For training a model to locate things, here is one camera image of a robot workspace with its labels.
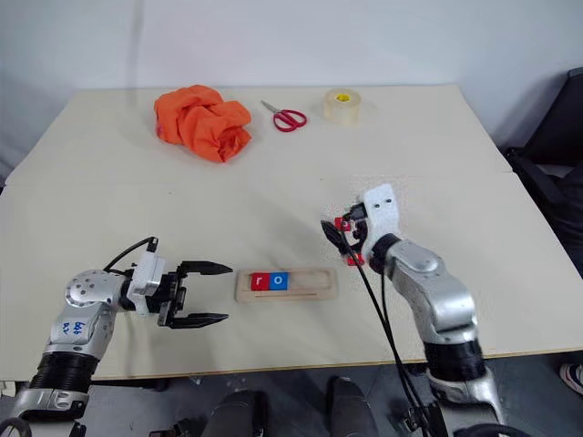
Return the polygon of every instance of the scissors handle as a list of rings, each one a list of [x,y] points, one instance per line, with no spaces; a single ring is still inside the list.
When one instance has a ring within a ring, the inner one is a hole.
[[[291,109],[283,109],[273,116],[273,125],[281,132],[292,132],[307,122],[307,116]]]

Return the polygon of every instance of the black cable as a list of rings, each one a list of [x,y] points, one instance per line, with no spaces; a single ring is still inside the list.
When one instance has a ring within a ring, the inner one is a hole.
[[[371,300],[373,301],[373,305],[374,305],[374,309],[376,310],[376,314],[377,314],[379,320],[381,321],[381,324],[383,325],[384,334],[385,334],[386,338],[389,340],[389,344],[391,345],[391,349],[393,351],[393,355],[395,358],[395,363],[397,365],[397,370],[399,371],[400,375],[403,377],[403,379],[406,381],[406,383],[408,383],[409,387],[411,388],[411,392],[413,393],[413,398],[415,401],[412,401],[413,400],[412,399],[412,400],[410,400],[410,403],[414,407],[417,407],[420,409],[427,425],[429,425],[431,423],[430,418],[429,418],[429,414],[427,413],[427,411],[423,407],[423,403],[421,402],[421,397],[419,396],[419,393],[417,393],[416,388],[414,387],[413,383],[411,382],[409,375],[407,374],[406,369],[404,368],[403,362],[401,361],[401,357],[399,357],[399,354],[396,350],[396,346],[394,344],[393,332],[387,328],[387,322],[384,320],[383,314],[381,313],[381,308],[379,307],[379,302],[376,300],[376,297],[374,296],[373,288],[371,287],[371,284],[368,281],[368,278],[366,277],[366,274],[364,273],[362,266],[358,262],[358,259],[356,258],[356,255],[354,254],[353,248],[351,248],[350,244],[348,243],[346,236],[344,235],[343,232],[340,232],[340,235],[343,239],[344,245],[348,249],[348,253],[350,254],[351,258],[354,261],[354,265],[358,269],[358,272],[360,273],[361,278],[363,279],[364,286],[366,287],[366,290],[368,291],[368,294],[369,294]],[[403,387],[404,387],[405,395],[406,395],[406,393],[407,393],[407,389],[405,388],[406,385],[404,384]]]
[[[32,437],[33,435],[28,422],[25,422],[18,417],[9,417],[0,423],[0,435],[6,431],[8,427],[12,427],[14,430],[17,430],[20,437]]]
[[[115,270],[115,269],[107,269],[107,271],[109,273],[116,273],[118,275],[126,276],[126,272],[125,271]]]
[[[389,314],[388,311],[386,309],[386,293],[384,292],[384,275],[381,274],[381,302],[383,304],[383,315],[384,315],[384,323],[386,324],[386,328],[387,330],[391,333],[391,337],[393,337],[393,330],[391,329],[391,324],[389,322]],[[397,356],[398,353],[395,353],[396,349],[393,351],[393,355],[394,355],[394,361],[395,363],[397,363]],[[405,380],[405,376],[402,373],[402,369],[401,366],[399,364],[397,364],[397,374],[399,375],[399,379],[401,380],[401,385],[403,386],[403,391],[405,396],[407,397],[407,400],[409,401],[409,403],[413,406],[415,406],[415,402],[413,397],[411,396],[411,392],[409,391],[409,387],[406,384],[406,380]]]
[[[149,246],[154,246],[154,249],[156,248],[156,245],[158,244],[158,239],[156,237],[148,237],[146,239],[142,239],[141,241],[138,241],[136,244],[133,244],[132,246],[128,247],[127,249],[125,249],[123,252],[121,252],[119,255],[117,255],[115,258],[113,258],[107,265],[105,268],[103,268],[103,270],[105,271],[110,271],[110,269],[116,265],[116,263],[124,258],[129,252],[131,252],[132,250],[136,250],[137,248],[139,248],[140,246],[143,246],[145,244],[148,244],[148,248]]]
[[[419,396],[417,389],[413,385],[411,378],[409,378],[409,373],[407,372],[407,369],[405,368],[403,361],[401,360],[401,356],[399,355],[399,351],[397,350],[396,344],[394,342],[393,329],[391,328],[391,321],[389,320],[389,312],[386,308],[386,291],[385,291],[385,287],[384,287],[384,274],[381,273],[380,276],[381,276],[381,302],[383,304],[383,315],[384,315],[385,328],[389,334],[388,340],[389,340],[389,344],[391,345],[391,351],[393,352],[393,355],[394,355],[394,361],[395,361],[396,366],[397,366],[397,373],[399,375],[399,379],[401,380],[401,384],[403,385],[403,390],[405,392],[405,395],[407,396],[407,399],[409,399],[409,402],[413,406],[416,406],[417,408],[419,408],[422,415],[423,415],[423,417],[421,418],[421,421],[422,421],[421,432],[422,432],[423,436],[425,437],[427,435],[427,429],[425,428],[425,426],[431,428],[429,413],[425,411],[425,407],[424,407],[423,402],[421,401],[421,397]],[[411,392],[413,393],[416,402],[411,401],[411,394],[409,394],[409,390],[411,390]]]
[[[508,437],[530,437],[529,434],[512,426],[498,423],[480,423],[454,433],[455,437],[497,437],[503,434]]]

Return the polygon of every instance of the clear packing tape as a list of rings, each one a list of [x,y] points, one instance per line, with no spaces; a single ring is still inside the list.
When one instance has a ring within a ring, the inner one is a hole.
[[[324,116],[340,125],[356,125],[361,110],[361,96],[348,88],[331,89],[324,96]]]

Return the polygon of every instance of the wooden block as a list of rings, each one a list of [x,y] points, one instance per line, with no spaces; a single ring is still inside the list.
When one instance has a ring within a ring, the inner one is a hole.
[[[328,300],[338,297],[336,270],[331,268],[286,269],[273,273],[288,274],[287,290],[255,290],[253,281],[257,270],[241,270],[237,277],[237,302],[259,302],[265,300]]]

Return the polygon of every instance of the orange cloth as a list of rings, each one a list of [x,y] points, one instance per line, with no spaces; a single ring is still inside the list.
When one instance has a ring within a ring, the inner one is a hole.
[[[251,114],[239,102],[223,102],[203,85],[164,94],[154,103],[156,134],[172,144],[183,144],[197,155],[226,162],[247,145],[251,135],[242,128]]]

